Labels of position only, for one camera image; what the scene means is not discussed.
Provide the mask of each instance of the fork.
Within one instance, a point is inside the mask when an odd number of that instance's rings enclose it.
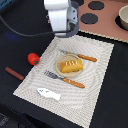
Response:
[[[60,79],[60,80],[62,80],[62,81],[64,81],[64,82],[69,83],[69,84],[71,84],[71,85],[74,85],[74,86],[76,86],[76,87],[85,88],[85,86],[84,86],[83,84],[81,84],[81,83],[75,82],[75,81],[70,80],[70,79],[67,79],[67,78],[58,77],[56,74],[54,74],[54,73],[52,73],[52,72],[50,72],[50,71],[47,71],[47,70],[46,70],[46,71],[44,72],[44,74],[47,75],[48,77],[53,78],[53,79]]]

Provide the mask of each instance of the striped placemat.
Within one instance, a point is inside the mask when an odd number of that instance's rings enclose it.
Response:
[[[88,128],[113,46],[110,43],[78,35],[70,38],[55,37],[40,57],[40,63],[32,68],[15,90],[14,95]],[[97,62],[82,60],[84,70],[77,77],[71,78],[84,84],[84,89],[44,75],[45,70],[49,70],[59,76],[55,69],[55,62],[64,53],[58,49],[97,58]],[[40,96],[37,88],[42,87],[61,94],[61,99],[56,101]]]

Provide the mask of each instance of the plate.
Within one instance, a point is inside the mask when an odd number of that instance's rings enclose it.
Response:
[[[79,75],[82,72],[82,70],[75,71],[75,72],[69,72],[69,73],[61,72],[61,65],[60,65],[61,62],[76,60],[76,59],[80,59],[80,58],[74,54],[65,54],[65,55],[61,56],[60,58],[57,59],[57,61],[55,63],[56,71],[63,77],[75,77],[75,76]]]

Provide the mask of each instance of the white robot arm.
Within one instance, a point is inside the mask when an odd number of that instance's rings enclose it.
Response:
[[[70,24],[75,28],[69,33],[56,33],[56,36],[67,38],[77,34],[79,30],[78,8],[79,5],[70,0],[44,0],[45,9],[48,10],[48,16],[52,31],[70,30]]]

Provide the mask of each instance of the orange object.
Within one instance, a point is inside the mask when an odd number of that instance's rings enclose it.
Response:
[[[31,65],[37,65],[39,62],[40,62],[40,58],[38,57],[37,54],[35,53],[30,53],[28,55],[28,62],[31,64]]]
[[[10,73],[11,75],[15,76],[16,78],[18,78],[19,80],[23,80],[24,77],[22,75],[20,75],[19,73],[15,72],[14,70],[12,70],[11,68],[9,67],[6,67],[5,68],[5,71]]]
[[[63,81],[66,82],[66,83],[72,84],[76,87],[79,87],[79,88],[85,88],[85,86],[83,84],[75,82],[75,81],[67,79],[67,78],[64,78]]]
[[[93,61],[93,62],[96,62],[97,61],[96,58],[89,57],[89,56],[84,56],[84,55],[81,55],[81,54],[78,54],[78,57],[80,57],[82,59],[85,59],[85,60],[90,60],[90,61]]]

